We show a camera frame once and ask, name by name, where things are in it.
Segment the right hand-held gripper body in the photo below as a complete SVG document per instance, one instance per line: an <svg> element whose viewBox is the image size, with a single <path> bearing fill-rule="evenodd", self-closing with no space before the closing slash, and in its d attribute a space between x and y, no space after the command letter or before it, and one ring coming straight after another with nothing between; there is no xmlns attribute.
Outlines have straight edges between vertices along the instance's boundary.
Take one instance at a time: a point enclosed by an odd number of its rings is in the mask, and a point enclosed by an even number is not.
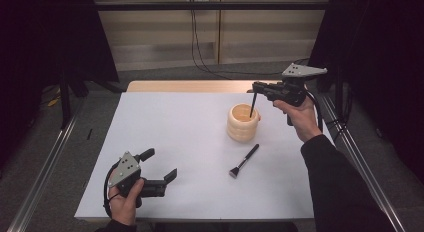
<svg viewBox="0 0 424 232"><path fill-rule="evenodd" d="M299 107L306 98L314 103L317 123L323 125L320 105L312 92L305 85L307 78L327 73L326 68L316 68L292 63L282 72L282 81L267 85L266 97L270 101L281 100L292 106Z"/></svg>

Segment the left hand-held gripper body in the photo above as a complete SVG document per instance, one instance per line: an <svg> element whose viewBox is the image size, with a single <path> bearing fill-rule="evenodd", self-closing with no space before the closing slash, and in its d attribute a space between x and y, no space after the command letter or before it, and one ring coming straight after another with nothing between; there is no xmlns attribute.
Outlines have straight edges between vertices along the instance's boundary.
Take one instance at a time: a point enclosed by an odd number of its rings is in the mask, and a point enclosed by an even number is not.
<svg viewBox="0 0 424 232"><path fill-rule="evenodd" d="M111 167L107 174L107 188L116 186L122 197L127 197L135 182L141 178L141 162L137 162L129 151ZM136 207L142 205L143 198L164 197L167 185L162 180L148 180L144 178L144 187L136 199Z"/></svg>

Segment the black pencil with orange end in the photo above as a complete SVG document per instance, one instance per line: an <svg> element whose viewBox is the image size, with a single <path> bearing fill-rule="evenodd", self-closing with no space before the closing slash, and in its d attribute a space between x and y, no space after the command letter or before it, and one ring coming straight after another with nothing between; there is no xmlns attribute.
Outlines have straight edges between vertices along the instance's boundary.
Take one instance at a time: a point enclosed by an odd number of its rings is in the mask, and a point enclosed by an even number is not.
<svg viewBox="0 0 424 232"><path fill-rule="evenodd" d="M253 117L253 112L254 112L254 109L255 109L256 99L257 99L257 93L254 92L253 93L253 98L252 98L252 103L251 103L251 109L250 109L249 118L252 118Z"/></svg>

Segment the cream ribbed cup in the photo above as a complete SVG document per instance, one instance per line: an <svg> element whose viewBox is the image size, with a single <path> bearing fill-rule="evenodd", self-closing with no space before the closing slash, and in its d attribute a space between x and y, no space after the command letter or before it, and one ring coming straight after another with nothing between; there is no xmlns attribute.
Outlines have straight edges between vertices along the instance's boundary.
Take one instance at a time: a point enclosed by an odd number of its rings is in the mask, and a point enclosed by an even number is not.
<svg viewBox="0 0 424 232"><path fill-rule="evenodd" d="M236 104L228 112L227 134L237 142L248 142L256 135L261 116L248 104Z"/></svg>

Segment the black makeup brush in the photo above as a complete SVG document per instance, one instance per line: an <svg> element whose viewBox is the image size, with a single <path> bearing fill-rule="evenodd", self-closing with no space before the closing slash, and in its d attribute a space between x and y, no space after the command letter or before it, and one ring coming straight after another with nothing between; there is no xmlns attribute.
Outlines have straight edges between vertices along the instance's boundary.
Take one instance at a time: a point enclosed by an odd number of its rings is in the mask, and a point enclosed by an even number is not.
<svg viewBox="0 0 424 232"><path fill-rule="evenodd" d="M251 158L251 156L258 150L260 147L259 144L255 144L254 147L248 152L248 154L243 158L243 160L233 169L229 171L229 175L232 178L237 178L241 168L246 164L246 162Z"/></svg>

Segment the person's right hand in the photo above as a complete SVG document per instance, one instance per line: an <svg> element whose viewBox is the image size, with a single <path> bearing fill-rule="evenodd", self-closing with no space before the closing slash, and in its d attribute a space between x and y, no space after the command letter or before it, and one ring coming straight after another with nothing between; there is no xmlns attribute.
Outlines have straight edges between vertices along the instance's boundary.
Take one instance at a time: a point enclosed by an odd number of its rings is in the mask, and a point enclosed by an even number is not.
<svg viewBox="0 0 424 232"><path fill-rule="evenodd" d="M288 115L297 136L302 142L307 142L322 134L316 121L314 103L310 98L306 98L299 107L292 106L281 100L275 100L273 106Z"/></svg>

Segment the person's left hand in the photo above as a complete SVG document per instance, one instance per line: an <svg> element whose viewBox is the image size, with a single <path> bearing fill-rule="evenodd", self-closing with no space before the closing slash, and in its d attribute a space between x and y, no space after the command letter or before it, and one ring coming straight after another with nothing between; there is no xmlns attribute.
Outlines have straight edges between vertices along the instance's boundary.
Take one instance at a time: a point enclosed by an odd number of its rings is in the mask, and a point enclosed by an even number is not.
<svg viewBox="0 0 424 232"><path fill-rule="evenodd" d="M136 221L136 199L143 189L144 180L138 179L130 189L127 197L119 194L119 189L114 186L109 189L109 205L112 219L127 226L133 226Z"/></svg>

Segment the white table sheet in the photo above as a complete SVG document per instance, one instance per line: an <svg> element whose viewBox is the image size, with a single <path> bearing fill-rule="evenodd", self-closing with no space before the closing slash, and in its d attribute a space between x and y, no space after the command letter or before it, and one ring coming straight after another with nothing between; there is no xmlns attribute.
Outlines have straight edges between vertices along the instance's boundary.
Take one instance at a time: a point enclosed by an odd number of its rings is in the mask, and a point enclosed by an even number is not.
<svg viewBox="0 0 424 232"><path fill-rule="evenodd" d="M252 103L247 93L136 93L121 96L96 165L75 213L87 221L105 218L103 186L124 152L155 149L141 165L147 179L173 169L177 177L162 198L145 198L137 211L150 221L291 220L313 215L301 141L285 115L263 96L261 119L246 143L226 132L228 112ZM259 144L238 177L229 171Z"/></svg>

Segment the black metal stand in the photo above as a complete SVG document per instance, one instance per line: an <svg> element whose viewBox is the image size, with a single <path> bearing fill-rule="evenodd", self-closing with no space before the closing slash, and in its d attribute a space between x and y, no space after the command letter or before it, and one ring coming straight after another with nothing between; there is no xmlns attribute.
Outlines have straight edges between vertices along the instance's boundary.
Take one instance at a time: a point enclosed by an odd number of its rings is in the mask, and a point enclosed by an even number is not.
<svg viewBox="0 0 424 232"><path fill-rule="evenodd" d="M343 73L340 66L337 67L336 81L335 81L335 109L337 118L343 118Z"/></svg>
<svg viewBox="0 0 424 232"><path fill-rule="evenodd" d="M60 74L60 98L62 107L61 128L65 129L71 119L71 105L69 97L69 86L66 78L66 72L64 70L62 70Z"/></svg>

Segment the black horizontal metal bar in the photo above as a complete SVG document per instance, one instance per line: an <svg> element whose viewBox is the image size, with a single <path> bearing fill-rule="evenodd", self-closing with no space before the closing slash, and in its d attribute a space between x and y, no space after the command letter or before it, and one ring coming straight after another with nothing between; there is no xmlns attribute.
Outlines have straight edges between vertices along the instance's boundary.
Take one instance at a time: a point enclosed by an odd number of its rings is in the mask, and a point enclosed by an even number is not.
<svg viewBox="0 0 424 232"><path fill-rule="evenodd" d="M325 10L327 2L152 2L96 3L98 11L160 10Z"/></svg>

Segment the black curtain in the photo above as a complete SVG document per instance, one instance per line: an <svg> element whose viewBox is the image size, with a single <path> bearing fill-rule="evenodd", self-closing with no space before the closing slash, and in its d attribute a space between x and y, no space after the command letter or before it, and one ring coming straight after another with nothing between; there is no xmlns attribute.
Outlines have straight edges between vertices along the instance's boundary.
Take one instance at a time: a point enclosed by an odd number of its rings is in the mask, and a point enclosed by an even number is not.
<svg viewBox="0 0 424 232"><path fill-rule="evenodd" d="M309 64L342 78L424 183L424 0L329 0Z"/></svg>
<svg viewBox="0 0 424 232"><path fill-rule="evenodd" d="M94 0L0 0L0 168L35 118L42 90L66 79L119 80Z"/></svg>

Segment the yellow floor object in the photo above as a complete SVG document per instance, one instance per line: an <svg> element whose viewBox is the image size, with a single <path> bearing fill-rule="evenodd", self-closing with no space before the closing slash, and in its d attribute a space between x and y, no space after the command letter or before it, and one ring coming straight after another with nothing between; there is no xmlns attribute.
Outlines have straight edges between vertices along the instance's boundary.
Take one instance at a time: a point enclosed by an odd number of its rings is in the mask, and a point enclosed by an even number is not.
<svg viewBox="0 0 424 232"><path fill-rule="evenodd" d="M55 95L47 103L47 106L52 107L52 106L56 105L58 103L58 101L60 100L60 98L61 98L61 90L58 89L57 92L55 93Z"/></svg>

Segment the aluminium floor rail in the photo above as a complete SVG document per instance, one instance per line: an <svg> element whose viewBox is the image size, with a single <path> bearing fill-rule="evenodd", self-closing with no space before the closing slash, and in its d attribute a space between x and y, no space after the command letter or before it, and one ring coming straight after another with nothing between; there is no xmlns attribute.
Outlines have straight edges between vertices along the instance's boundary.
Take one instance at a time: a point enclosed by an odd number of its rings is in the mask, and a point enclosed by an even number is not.
<svg viewBox="0 0 424 232"><path fill-rule="evenodd" d="M323 95L322 103L324 104L325 110L331 118L330 124L336 128L338 137L341 139L344 146L346 147L357 170L359 171L363 179L366 181L370 193L374 197L380 209L386 214L387 218L390 220L396 232L406 232L394 207L387 198L386 194L384 193L383 189L375 178L370 167L368 166L350 131L345 125L341 123L340 119L337 118L335 112L335 105L332 102L331 98L328 95Z"/></svg>
<svg viewBox="0 0 424 232"><path fill-rule="evenodd" d="M35 212L35 209L42 197L46 185L53 173L53 170L61 156L70 135L73 132L77 118L84 106L84 101L79 101L74 109L66 126L60 130L55 140L54 145L49 151L48 157L38 173L31 189L23 200L19 210L17 211L11 225L6 232L25 232L29 222Z"/></svg>

